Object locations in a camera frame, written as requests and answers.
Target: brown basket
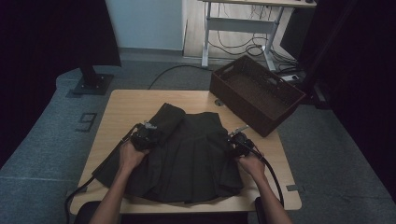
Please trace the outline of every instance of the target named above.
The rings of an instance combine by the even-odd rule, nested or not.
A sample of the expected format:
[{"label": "brown basket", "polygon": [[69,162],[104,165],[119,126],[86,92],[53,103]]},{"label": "brown basket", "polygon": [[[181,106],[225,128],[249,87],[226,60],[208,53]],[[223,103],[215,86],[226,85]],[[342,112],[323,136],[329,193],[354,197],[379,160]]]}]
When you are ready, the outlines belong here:
[{"label": "brown basket", "polygon": [[210,91],[263,137],[290,116],[305,97],[248,56],[214,71]]}]

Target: white desk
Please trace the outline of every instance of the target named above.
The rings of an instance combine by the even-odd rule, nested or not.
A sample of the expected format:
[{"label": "white desk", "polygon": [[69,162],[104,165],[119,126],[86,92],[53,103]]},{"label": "white desk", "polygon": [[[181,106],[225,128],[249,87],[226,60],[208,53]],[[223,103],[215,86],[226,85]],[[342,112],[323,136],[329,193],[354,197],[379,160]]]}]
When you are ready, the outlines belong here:
[{"label": "white desk", "polygon": [[[209,59],[209,31],[234,31],[243,33],[257,33],[268,34],[269,38],[265,46],[262,47],[265,60],[270,71],[275,71],[274,59],[271,55],[270,49],[274,42],[276,30],[282,17],[284,7],[315,7],[317,4],[306,3],[305,0],[200,0],[207,2],[206,12],[206,27],[205,27],[205,42],[202,52],[202,67],[208,66]],[[257,5],[257,6],[272,6],[279,7],[279,12],[274,21],[254,21],[254,20],[238,20],[229,18],[214,18],[211,17],[210,11],[212,3],[228,3],[228,4],[243,4],[243,5]]]}]

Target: human arm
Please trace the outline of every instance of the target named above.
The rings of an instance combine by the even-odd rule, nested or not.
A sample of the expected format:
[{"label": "human arm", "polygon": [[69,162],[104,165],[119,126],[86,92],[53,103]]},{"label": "human arm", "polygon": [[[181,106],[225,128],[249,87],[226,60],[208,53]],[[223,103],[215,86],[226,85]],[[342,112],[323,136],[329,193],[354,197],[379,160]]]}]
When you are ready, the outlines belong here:
[{"label": "human arm", "polygon": [[263,212],[265,214],[267,223],[292,223],[288,213],[282,207],[282,204],[271,190],[268,179],[264,173],[264,164],[262,164],[262,162],[251,153],[246,157],[241,157],[237,160],[241,164],[242,168],[244,168],[244,170],[251,175],[257,185],[257,188],[259,189],[262,199],[262,207],[264,209]]},{"label": "human arm", "polygon": [[120,205],[125,191],[128,178],[132,170],[140,164],[147,151],[137,151],[130,141],[120,147],[119,170],[114,177],[113,183],[100,202],[90,223],[116,223],[120,214]]}]

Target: black cable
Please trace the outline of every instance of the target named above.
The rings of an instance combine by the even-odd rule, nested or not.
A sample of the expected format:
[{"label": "black cable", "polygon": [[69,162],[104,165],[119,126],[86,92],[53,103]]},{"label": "black cable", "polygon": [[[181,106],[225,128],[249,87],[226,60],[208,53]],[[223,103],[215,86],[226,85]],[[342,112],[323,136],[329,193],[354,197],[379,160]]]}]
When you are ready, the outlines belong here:
[{"label": "black cable", "polygon": [[158,80],[163,74],[165,74],[166,72],[168,72],[168,71],[170,71],[170,70],[173,70],[173,69],[175,69],[175,68],[179,68],[179,67],[193,67],[193,68],[199,68],[199,69],[206,70],[206,71],[210,71],[210,72],[213,71],[213,70],[210,70],[210,69],[207,69],[207,68],[198,67],[198,66],[194,66],[194,65],[188,65],[188,64],[173,66],[173,67],[170,67],[170,68],[166,69],[165,71],[161,72],[161,73],[154,79],[154,81],[152,81],[151,84],[148,86],[148,90],[151,89],[151,87],[154,85],[154,83],[157,82],[157,80]]},{"label": "black cable", "polygon": [[270,51],[273,53],[274,57],[275,57],[277,60],[281,61],[281,62],[290,63],[290,64],[292,64],[292,65],[295,65],[295,64],[298,63],[297,60],[292,59],[292,58],[289,58],[289,57],[287,57],[287,56],[284,56],[284,55],[282,55],[282,54],[280,54],[280,53],[274,51],[273,49],[271,49]]},{"label": "black cable", "polygon": [[227,12],[225,11],[225,3],[223,3],[223,10],[224,10],[224,14],[228,17],[228,18],[230,18],[230,16],[227,14]]},{"label": "black cable", "polygon": [[[206,15],[206,3],[205,3],[204,9],[205,9],[205,10],[204,10],[204,14]],[[219,7],[218,7],[218,17],[219,17],[219,12],[220,12],[220,4],[219,4]],[[219,39],[219,42],[220,42],[220,44],[222,45],[222,47],[212,44],[209,40],[208,40],[207,42],[208,42],[208,44],[211,45],[213,48],[221,49],[222,51],[224,51],[224,52],[226,52],[226,53],[228,53],[228,54],[230,54],[230,55],[237,56],[237,55],[242,55],[242,54],[247,53],[248,55],[250,55],[250,56],[252,56],[252,57],[258,57],[258,56],[260,56],[260,55],[263,54],[263,52],[262,52],[262,45],[256,44],[256,43],[254,42],[254,39],[258,39],[258,38],[266,39],[266,38],[264,38],[264,37],[256,37],[256,36],[254,36],[254,35],[255,35],[255,34],[253,34],[253,36],[249,39],[248,42],[246,42],[246,43],[244,43],[244,44],[241,44],[241,45],[239,45],[239,46],[226,46],[226,45],[224,45],[224,44],[222,43],[221,38],[220,38],[220,33],[219,33],[219,31],[218,31],[218,39]],[[242,52],[232,53],[232,52],[230,52],[230,51],[227,50],[227,49],[242,48],[242,47],[244,47],[244,46],[246,46],[246,47],[245,47],[245,51],[242,51]],[[258,53],[258,54],[251,53],[250,51],[251,51],[252,49],[260,49],[260,53]]]},{"label": "black cable", "polygon": [[256,10],[256,6],[252,5],[252,6],[251,6],[250,16],[247,18],[248,20],[253,19],[254,14],[255,14],[255,13],[254,13],[255,10]]},{"label": "black cable", "polygon": [[287,73],[296,73],[296,72],[301,72],[303,71],[299,66],[292,66],[292,67],[287,67],[287,68],[280,68],[281,65],[288,65],[289,64],[280,64],[278,66],[279,72],[277,72],[278,74],[287,74]]},{"label": "black cable", "polygon": [[255,36],[256,34],[253,34],[253,37],[251,37],[251,41],[253,42],[253,44],[255,44],[255,45],[260,45],[260,44],[257,44],[256,42],[254,42],[254,39],[263,39],[263,40],[265,40],[265,41],[267,41],[268,39],[266,39],[264,36]]},{"label": "black cable", "polygon": [[268,20],[270,20],[271,12],[272,12],[272,7],[270,7],[270,13],[268,14]]},{"label": "black cable", "polygon": [[232,140],[231,143],[234,143],[234,144],[240,145],[242,147],[245,147],[250,152],[252,152],[259,159],[259,161],[261,161],[262,163],[264,163],[268,167],[268,170],[270,171],[271,176],[273,177],[274,182],[276,184],[276,189],[277,189],[277,192],[279,194],[280,204],[282,204],[282,206],[285,207],[285,202],[284,202],[284,199],[283,199],[282,189],[280,188],[279,181],[277,180],[276,174],[275,174],[274,169],[272,168],[270,162],[267,159],[264,158],[264,156],[260,153],[259,149],[254,144],[253,144],[253,146],[254,146],[254,148],[256,148],[256,150],[254,150],[253,148],[250,148],[249,146],[247,146],[247,145],[245,145],[245,144],[243,144],[243,143],[241,143],[239,141]]},{"label": "black cable", "polygon": [[64,211],[66,212],[66,224],[70,223],[70,210],[69,210],[69,202],[76,196],[76,194],[80,193],[82,190],[88,187],[88,185],[91,184],[91,182],[96,178],[96,174],[99,173],[103,167],[107,164],[107,162],[110,160],[112,155],[117,151],[116,149],[119,148],[123,143],[128,141],[132,135],[132,132],[136,128],[137,125],[134,125],[134,127],[120,140],[120,142],[114,147],[114,149],[110,152],[110,154],[107,156],[107,158],[93,171],[92,177],[85,182],[81,187],[78,187],[75,191],[73,191],[69,196],[67,196],[66,200],[64,201]]},{"label": "black cable", "polygon": [[262,13],[264,12],[264,8],[265,8],[265,6],[262,6],[262,12],[260,13],[259,20],[261,20],[261,19],[262,19]]}]

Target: white wall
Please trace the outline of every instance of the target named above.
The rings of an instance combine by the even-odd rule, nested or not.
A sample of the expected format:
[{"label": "white wall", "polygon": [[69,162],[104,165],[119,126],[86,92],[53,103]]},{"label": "white wall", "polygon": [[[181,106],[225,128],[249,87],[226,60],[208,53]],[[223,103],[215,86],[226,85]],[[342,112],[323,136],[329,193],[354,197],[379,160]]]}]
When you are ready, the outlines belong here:
[{"label": "white wall", "polygon": [[182,50],[188,0],[106,0],[119,48]]}]

